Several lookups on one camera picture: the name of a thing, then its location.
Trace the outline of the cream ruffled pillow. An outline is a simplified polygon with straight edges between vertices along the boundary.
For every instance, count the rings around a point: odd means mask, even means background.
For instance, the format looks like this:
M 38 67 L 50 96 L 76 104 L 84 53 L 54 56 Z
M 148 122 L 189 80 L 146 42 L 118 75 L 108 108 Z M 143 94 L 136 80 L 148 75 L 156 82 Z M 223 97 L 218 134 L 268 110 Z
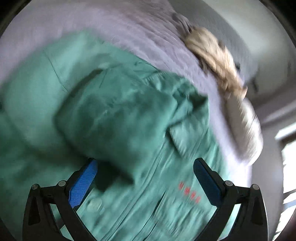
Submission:
M 226 101 L 226 111 L 239 157 L 251 166 L 263 150 L 263 135 L 255 110 L 246 97 L 231 96 Z

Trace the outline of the green work jacket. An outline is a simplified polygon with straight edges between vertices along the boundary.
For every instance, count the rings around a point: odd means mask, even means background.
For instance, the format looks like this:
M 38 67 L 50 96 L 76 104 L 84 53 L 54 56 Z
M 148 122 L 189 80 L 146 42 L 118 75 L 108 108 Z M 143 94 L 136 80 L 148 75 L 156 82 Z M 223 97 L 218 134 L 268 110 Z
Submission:
M 97 240 L 193 240 L 210 220 L 193 172 L 228 168 L 208 99 L 88 32 L 35 52 L 1 88 L 1 218 L 20 240 L 32 184 L 67 179 L 88 158 L 96 185 L 79 215 Z

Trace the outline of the lilac embossed bed blanket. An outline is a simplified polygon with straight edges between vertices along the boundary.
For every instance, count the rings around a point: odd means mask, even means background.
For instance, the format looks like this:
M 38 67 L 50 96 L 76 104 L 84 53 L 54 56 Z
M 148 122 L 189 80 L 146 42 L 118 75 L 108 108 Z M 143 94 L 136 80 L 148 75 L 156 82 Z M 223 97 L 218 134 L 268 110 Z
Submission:
M 231 180 L 248 186 L 251 167 L 237 154 L 216 80 L 204 74 L 182 42 L 175 11 L 168 1 L 32 1 L 1 36 L 1 82 L 38 48 L 67 33 L 90 30 L 156 68 L 186 77 L 207 95 L 211 124 L 230 165 Z

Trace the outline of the beige striped crumpled cloth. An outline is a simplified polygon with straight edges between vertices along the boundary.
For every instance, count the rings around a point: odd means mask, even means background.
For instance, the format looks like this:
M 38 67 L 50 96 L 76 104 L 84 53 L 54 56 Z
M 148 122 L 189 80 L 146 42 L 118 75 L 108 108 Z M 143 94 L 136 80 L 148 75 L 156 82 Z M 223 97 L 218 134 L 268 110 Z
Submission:
M 221 40 L 206 28 L 195 27 L 185 37 L 184 43 L 199 59 L 203 71 L 207 73 L 210 70 L 215 75 L 218 87 L 225 96 L 246 97 L 247 87 L 243 86 L 234 59 Z

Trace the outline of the grey padded headboard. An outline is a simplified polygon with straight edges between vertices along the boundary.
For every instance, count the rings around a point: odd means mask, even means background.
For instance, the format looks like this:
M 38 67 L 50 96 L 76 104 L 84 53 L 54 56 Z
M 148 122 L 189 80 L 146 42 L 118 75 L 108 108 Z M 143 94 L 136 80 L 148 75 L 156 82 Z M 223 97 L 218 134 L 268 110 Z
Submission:
M 230 51 L 244 87 L 255 77 L 258 64 L 243 41 L 229 23 L 204 1 L 170 1 L 174 9 L 173 20 L 177 22 L 181 39 L 195 27 L 210 31 Z

